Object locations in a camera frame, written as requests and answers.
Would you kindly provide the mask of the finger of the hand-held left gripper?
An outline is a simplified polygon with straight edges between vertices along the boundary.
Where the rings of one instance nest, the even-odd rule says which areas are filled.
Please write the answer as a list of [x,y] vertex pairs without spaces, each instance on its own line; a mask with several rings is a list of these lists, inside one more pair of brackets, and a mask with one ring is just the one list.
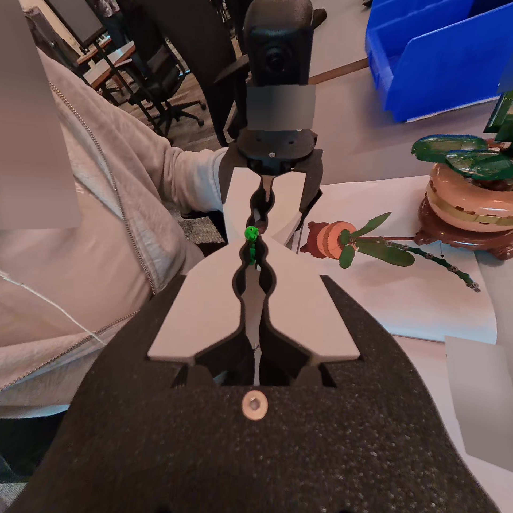
[[248,226],[265,232],[268,224],[268,194],[262,177],[249,168],[235,167],[223,204],[223,216],[229,244],[244,238]]
[[300,204],[306,176],[290,171],[281,176],[262,176],[262,196],[256,202],[256,226],[286,246],[301,220]]

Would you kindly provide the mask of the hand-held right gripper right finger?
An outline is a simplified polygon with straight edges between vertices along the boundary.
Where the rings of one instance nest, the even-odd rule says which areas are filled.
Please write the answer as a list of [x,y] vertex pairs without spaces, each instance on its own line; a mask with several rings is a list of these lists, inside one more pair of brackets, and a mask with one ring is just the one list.
[[360,351],[320,275],[291,250],[259,239],[262,356],[286,375],[305,366],[354,361]]

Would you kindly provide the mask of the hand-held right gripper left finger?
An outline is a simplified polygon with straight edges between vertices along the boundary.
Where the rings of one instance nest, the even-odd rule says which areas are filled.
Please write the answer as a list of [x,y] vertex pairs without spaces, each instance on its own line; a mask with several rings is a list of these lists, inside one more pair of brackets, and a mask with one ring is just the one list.
[[201,365],[212,375],[246,359],[254,363],[242,301],[247,250],[247,240],[235,240],[189,271],[147,353],[150,360]]

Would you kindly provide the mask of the person's left forearm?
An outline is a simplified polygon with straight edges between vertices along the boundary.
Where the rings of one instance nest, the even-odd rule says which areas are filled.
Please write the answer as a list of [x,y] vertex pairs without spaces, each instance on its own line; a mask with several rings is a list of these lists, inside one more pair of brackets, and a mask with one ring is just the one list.
[[184,151],[168,139],[155,134],[127,112],[112,107],[123,148],[116,152],[121,172],[162,202],[171,202],[182,213],[222,211],[219,171],[228,148]]

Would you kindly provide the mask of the grey desk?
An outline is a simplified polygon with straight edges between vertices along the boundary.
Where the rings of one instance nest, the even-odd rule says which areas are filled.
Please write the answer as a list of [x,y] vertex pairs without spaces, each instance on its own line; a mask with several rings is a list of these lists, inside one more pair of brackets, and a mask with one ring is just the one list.
[[[431,164],[411,154],[432,134],[482,136],[496,98],[407,123],[379,105],[368,70],[317,86],[313,123],[324,150],[323,185],[427,176]],[[497,322],[495,344],[445,336],[448,381],[466,453],[512,469],[512,260],[474,254]]]

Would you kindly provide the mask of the tall black office chair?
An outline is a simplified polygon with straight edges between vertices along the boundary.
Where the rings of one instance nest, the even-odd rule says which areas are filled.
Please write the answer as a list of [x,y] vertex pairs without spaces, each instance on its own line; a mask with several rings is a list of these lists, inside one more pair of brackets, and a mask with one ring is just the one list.
[[229,72],[237,58],[229,31],[211,1],[162,1],[165,33],[195,76],[208,106],[217,139],[229,145],[246,126],[247,73]]

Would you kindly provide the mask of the open instruction booklet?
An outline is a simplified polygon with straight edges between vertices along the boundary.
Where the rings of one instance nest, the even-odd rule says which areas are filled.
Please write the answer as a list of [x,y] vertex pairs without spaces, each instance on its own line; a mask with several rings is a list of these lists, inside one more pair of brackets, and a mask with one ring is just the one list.
[[[369,236],[412,238],[419,230],[418,209],[428,181],[428,176],[417,176],[323,185],[301,239],[294,244],[306,244],[309,222],[347,221],[360,229],[387,212],[391,212],[388,220]],[[478,283],[480,292],[473,292],[454,273],[419,255],[415,255],[414,265],[399,267],[356,254],[352,265],[342,269],[338,260],[298,254],[319,274],[334,280],[392,335],[438,342],[449,336],[495,344],[496,316],[474,254],[438,242],[421,249],[435,257],[443,254]]]

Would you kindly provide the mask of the black mesh office chair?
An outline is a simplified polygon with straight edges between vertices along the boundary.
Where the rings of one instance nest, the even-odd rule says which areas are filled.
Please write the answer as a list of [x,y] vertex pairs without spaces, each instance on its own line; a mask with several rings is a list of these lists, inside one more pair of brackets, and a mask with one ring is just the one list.
[[170,49],[161,29],[154,22],[139,1],[94,1],[93,2],[107,19],[122,17],[121,30],[134,43],[134,52],[116,64],[117,70],[127,73],[137,85],[133,93],[133,101],[148,101],[156,108],[158,115],[151,118],[157,127],[164,124],[163,135],[168,136],[173,120],[181,118],[194,119],[198,126],[204,120],[186,112],[186,108],[198,105],[203,111],[207,106],[200,100],[172,105],[170,99],[178,92],[185,80],[186,70]]

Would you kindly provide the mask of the blue storage bin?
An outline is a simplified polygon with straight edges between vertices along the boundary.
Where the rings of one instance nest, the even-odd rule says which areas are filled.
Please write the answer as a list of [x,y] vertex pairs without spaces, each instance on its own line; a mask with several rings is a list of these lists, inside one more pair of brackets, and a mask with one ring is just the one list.
[[512,60],[512,1],[373,1],[365,52],[398,123],[493,99]]

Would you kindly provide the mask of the toy brick potted plant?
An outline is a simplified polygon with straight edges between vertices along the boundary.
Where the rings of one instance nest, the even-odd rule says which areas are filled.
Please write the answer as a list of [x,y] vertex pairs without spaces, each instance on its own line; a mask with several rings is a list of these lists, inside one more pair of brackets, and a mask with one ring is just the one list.
[[414,241],[436,241],[512,259],[512,91],[502,93],[484,139],[469,134],[433,134],[411,153],[433,163],[418,211]]

